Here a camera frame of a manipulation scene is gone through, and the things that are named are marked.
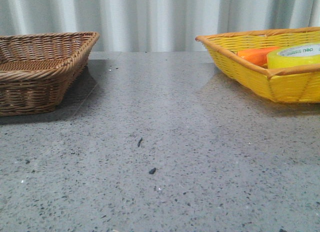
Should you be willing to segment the yellow packing tape roll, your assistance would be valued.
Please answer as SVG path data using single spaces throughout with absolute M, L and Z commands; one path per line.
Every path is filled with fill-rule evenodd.
M 289 68 L 320 62 L 320 44 L 307 43 L 276 49 L 267 54 L 269 69 Z

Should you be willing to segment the white pleated curtain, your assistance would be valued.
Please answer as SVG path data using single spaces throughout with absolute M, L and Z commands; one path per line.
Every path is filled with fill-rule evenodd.
M 95 31 L 97 52 L 201 51 L 198 35 L 320 24 L 320 0 L 0 0 L 0 33 Z

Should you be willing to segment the orange toy carrot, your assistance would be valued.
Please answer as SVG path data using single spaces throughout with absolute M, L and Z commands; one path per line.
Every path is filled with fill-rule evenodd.
M 279 48 L 278 46 L 274 46 L 260 49 L 245 49 L 237 51 L 236 54 L 254 65 L 263 66 L 267 64 L 267 54 Z

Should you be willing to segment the brown wicker basket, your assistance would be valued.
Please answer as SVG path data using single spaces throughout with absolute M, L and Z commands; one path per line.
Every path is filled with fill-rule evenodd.
M 0 115 L 55 110 L 99 37 L 97 32 L 1 36 Z

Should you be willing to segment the yellow wicker basket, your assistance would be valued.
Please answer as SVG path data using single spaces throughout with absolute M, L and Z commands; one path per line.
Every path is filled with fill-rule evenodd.
M 271 69 L 254 65 L 237 55 L 245 49 L 318 43 L 319 27 L 222 33 L 197 36 L 196 41 L 205 46 L 224 74 L 261 97 L 286 103 L 320 101 L 319 64 Z

